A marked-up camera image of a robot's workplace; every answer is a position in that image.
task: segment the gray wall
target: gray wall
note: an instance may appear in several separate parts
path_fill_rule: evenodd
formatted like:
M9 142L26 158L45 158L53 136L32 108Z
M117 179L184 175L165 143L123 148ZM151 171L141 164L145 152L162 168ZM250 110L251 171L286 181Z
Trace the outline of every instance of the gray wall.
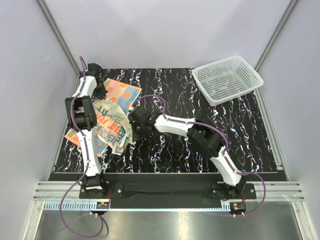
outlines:
M292 180L301 184L320 236L320 1L300 1L260 75Z
M74 57L104 68L255 66L290 0L45 0Z
M1 1L0 22L0 238L17 240L49 173L76 74L35 0Z

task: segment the laundry basket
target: laundry basket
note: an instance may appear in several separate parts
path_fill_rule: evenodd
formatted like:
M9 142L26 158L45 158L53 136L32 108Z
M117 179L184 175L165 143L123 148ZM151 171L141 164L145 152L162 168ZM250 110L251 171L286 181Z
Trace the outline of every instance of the laundry basket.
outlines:
M247 94L264 84L256 70L241 56L197 67L192 75L211 106Z

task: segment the cable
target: cable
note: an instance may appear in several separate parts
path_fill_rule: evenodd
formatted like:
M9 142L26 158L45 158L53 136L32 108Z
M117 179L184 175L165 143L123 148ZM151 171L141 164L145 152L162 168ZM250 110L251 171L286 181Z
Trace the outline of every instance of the cable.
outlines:
M215 128L214 126L211 126L210 124L206 124L206 123L203 123L203 122L198 122L198 121L188 121L188 122L185 122L185 121L182 121L182 120L178 120L178 119L172 119L172 118L169 118L166 116L166 101L161 97L161 96L158 96L158 95L154 95L154 94L148 94L148 95L144 95L144 96L141 96L139 98L137 98L133 104L135 104L137 101L141 100L141 99L144 99L146 97L154 97L154 98L159 98L162 102L163 102L163 111L162 111L162 115L164 117L164 119L168 120L168 121L171 121L171 122L175 122L175 123L182 123L182 124L196 124L196 125L200 125L200 126L204 126L204 127L207 127L207 128L210 128L212 130L214 130L216 133L218 133L222 139L224 140L225 142L225 148L224 150L222 151L222 154L225 154L226 151L229 149L229 140L227 139L227 137L217 128ZM256 213L261 207L262 205L264 204L265 202L265 199L266 199L266 193L267 193L267 190L266 190L266 184L265 184L265 181L263 180L263 178L257 174L256 172L248 172L248 173L242 173L242 172L238 172L235 170L235 168L232 166L232 164L230 163L229 159L224 156L224 159L226 160L227 164L229 165L229 167L231 168L232 171L236 172L236 174L238 175L241 175L241 176L247 176L247 175L255 175L257 176L260 181L262 182L262 185L263 185L263 197L262 197L262 200L259 204L259 206L251 211L251 212L248 212L246 213L245 215L252 215L254 213Z
M80 56L80 61L81 61L81 65L82 65L82 70L83 70L83 82L81 84L81 87L80 87L80 90L79 92L73 97L72 101L71 101L71 105L70 105L70 113L73 112L73 109L74 109L74 103L77 99L77 97L81 94L82 90L84 89L84 86L86 84L86 69L87 69L87 66L86 66L86 63L84 61L84 59ZM84 170L84 173L82 174L82 176L74 183L71 185L71 187L65 192L65 194L63 195L62 199L61 199L61 202L60 202L60 207L59 207L59 213L60 213L60 217L61 217L61 220L62 220L62 223L63 225L65 226L66 229L68 229L68 231L78 237L81 237L81 238L85 238L85 239L94 239L96 238L97 236L99 236L104 228L104 219L103 217L101 217L100 215L96 214L95 216L96 217L99 217L100 221L101 221L101 228L99 230L99 232L95 235L92 235L92 236L86 236L86 235L81 235L81 234L78 234L76 233L75 231L73 231L69 226L68 224L66 223L65 219L64 219L64 216L62 214L62 205L63 205L63 202L66 198L66 196L68 195L68 193L71 191L71 189L77 185L84 177L85 175L87 174L87 171L89 169L89 151L88 151L88 145L87 145L87 141L86 141L86 138L85 138L85 134L83 131L81 131L81 129L78 127L76 121L75 121L75 117L73 114L71 114L71 121L72 121L72 124L73 126L75 127L75 129L77 129L79 131L79 133L81 133L81 135L83 136L83 141L84 141L84 146L85 146L85 149L86 149L86 168Z

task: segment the black marble table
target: black marble table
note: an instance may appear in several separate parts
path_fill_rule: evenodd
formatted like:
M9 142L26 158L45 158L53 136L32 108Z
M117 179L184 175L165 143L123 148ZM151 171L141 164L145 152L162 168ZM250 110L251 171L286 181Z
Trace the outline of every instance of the black marble table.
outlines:
M191 68L106 69L104 80L115 79L142 88L141 95L162 96L167 114L194 118L207 116L230 141L229 155L236 167L246 172L276 172L277 167L253 92L212 107L197 88ZM140 106L162 110L157 98L144 98ZM121 155L111 150L99 159L105 173L215 173L217 168L198 152L190 151L183 136L154 133L129 145ZM53 172L83 172L81 148L62 141Z

